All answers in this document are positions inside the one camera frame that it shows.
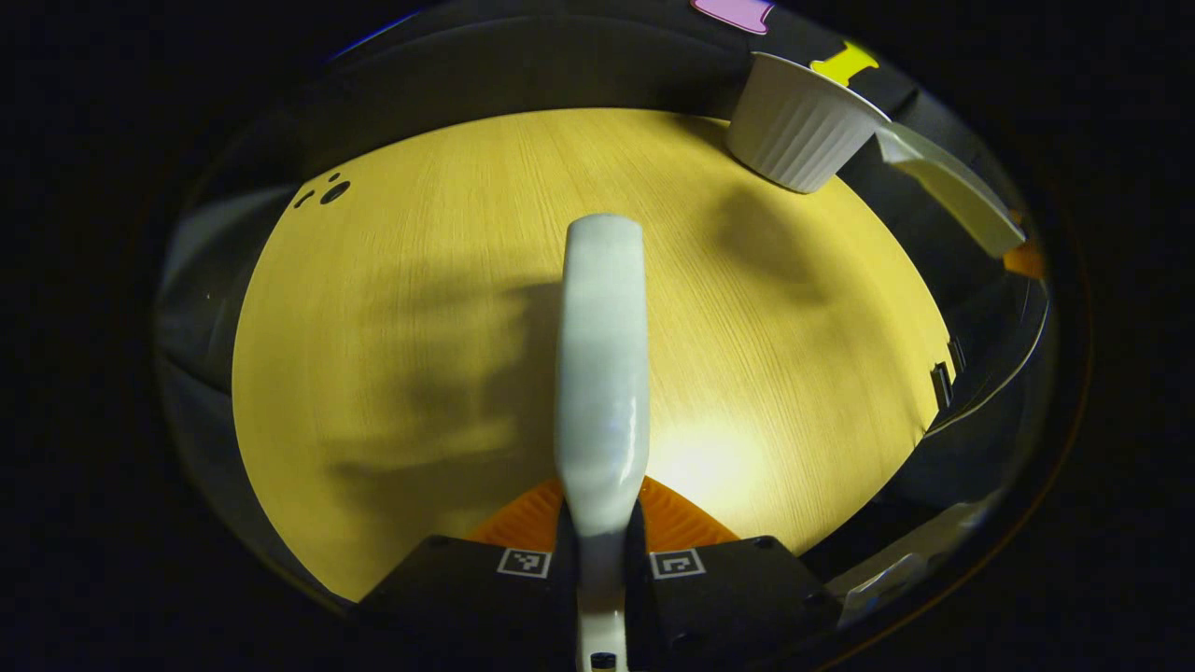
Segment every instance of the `ribbed ceramic cup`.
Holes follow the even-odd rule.
[[[888,115],[850,88],[771,54],[753,51],[727,146],[748,167],[802,194],[829,182]]]

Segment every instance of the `yellow tag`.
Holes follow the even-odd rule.
[[[850,42],[844,42],[846,49],[834,54],[826,61],[814,61],[809,67],[817,74],[850,86],[851,78],[863,72],[865,68],[878,68],[880,63],[863,49]]]

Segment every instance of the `pink tag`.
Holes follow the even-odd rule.
[[[690,0],[693,8],[709,14],[722,23],[754,32],[767,35],[764,18],[772,11],[772,4],[765,0]]]

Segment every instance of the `orange mesh pad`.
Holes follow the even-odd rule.
[[[502,507],[470,540],[549,552],[556,548],[556,523],[564,490],[556,478],[545,481]],[[674,551],[734,542],[739,537],[672,488],[644,478],[639,503],[646,525],[648,551]]]

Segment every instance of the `light wood grain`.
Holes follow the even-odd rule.
[[[266,515],[331,591],[361,598],[552,474],[564,237],[595,212],[644,228],[650,476],[801,551],[895,472],[937,410],[942,317],[850,188],[776,187],[724,129],[531,112],[300,189],[245,299],[233,407]],[[351,187],[320,204],[333,172]]]

